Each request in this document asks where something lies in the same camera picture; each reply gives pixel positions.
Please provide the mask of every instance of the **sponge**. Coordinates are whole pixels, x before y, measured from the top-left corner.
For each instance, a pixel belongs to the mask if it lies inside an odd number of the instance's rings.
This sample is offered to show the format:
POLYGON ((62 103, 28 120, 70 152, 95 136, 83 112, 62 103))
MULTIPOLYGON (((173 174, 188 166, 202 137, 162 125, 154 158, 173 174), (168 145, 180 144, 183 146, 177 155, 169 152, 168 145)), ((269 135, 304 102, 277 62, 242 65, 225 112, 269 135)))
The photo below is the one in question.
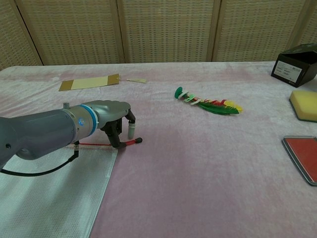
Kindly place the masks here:
POLYGON ((293 91, 290 102, 299 120, 317 122, 317 93, 293 91))

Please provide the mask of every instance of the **pink tablecloth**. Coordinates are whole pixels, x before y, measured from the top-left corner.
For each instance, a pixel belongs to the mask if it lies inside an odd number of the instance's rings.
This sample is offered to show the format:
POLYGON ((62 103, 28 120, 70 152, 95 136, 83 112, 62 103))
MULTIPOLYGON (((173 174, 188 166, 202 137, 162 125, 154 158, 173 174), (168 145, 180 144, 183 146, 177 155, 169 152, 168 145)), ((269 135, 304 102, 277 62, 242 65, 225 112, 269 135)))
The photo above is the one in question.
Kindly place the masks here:
MULTIPOLYGON (((298 173, 281 139, 316 135, 296 119, 292 86, 273 62, 11 67, 0 72, 0 116, 91 100, 127 101, 144 142, 119 152, 92 238, 315 238, 317 188, 298 173), (147 84, 59 92, 61 81, 119 73, 147 84), (244 108, 218 116, 176 100, 178 86, 244 108)), ((317 80, 299 89, 317 91, 317 80)), ((123 120, 126 139, 127 121, 123 120)), ((98 131, 82 142, 107 143, 98 131)))

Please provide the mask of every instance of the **wicker screen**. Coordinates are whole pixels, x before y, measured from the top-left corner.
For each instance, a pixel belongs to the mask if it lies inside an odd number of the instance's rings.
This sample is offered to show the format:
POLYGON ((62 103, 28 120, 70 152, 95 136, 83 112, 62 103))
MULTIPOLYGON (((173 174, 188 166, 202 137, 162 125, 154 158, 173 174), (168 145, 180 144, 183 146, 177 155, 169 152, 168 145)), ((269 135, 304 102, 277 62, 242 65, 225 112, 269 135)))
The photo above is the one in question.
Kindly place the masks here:
POLYGON ((213 61, 276 60, 304 0, 223 0, 213 61))
POLYGON ((317 6, 301 38, 301 44, 306 43, 317 43, 317 6))
POLYGON ((0 0, 0 70, 15 65, 40 65, 22 18, 10 0, 0 0))
POLYGON ((118 0, 126 60, 206 61, 213 2, 118 0))
POLYGON ((45 65, 118 63, 110 0, 17 0, 45 65))

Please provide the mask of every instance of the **woven wall panel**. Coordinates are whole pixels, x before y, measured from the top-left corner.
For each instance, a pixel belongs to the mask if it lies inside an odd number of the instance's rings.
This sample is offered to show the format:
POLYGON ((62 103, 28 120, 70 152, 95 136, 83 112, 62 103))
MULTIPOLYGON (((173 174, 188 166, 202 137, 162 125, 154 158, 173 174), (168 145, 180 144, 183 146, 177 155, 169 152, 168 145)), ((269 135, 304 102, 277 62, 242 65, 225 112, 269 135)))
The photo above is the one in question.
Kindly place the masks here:
POLYGON ((22 19, 13 7, 9 0, 0 0, 0 70, 15 65, 41 64, 19 22, 22 19))
POLYGON ((286 48, 304 2, 224 0, 212 60, 276 60, 286 48))
POLYGON ((306 43, 317 43, 317 6, 301 38, 301 44, 306 43))
POLYGON ((18 0, 44 64, 118 63, 108 0, 18 0))
POLYGON ((213 0, 120 1, 128 62, 206 61, 213 0))

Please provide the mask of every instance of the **red pad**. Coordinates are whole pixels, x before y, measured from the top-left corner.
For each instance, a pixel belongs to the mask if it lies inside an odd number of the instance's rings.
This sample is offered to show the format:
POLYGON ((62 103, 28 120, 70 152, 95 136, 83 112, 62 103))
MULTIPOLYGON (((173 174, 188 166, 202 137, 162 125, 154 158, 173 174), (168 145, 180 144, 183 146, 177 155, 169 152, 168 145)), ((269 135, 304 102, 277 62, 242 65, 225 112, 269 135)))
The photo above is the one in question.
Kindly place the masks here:
POLYGON ((311 179, 317 182, 316 138, 286 138, 285 140, 311 179))

